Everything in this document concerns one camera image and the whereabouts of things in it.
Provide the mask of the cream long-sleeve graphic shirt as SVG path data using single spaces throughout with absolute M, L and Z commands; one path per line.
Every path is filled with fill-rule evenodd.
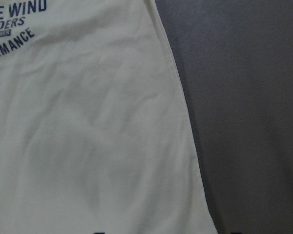
M 214 234 L 153 0 L 0 0 L 0 234 Z

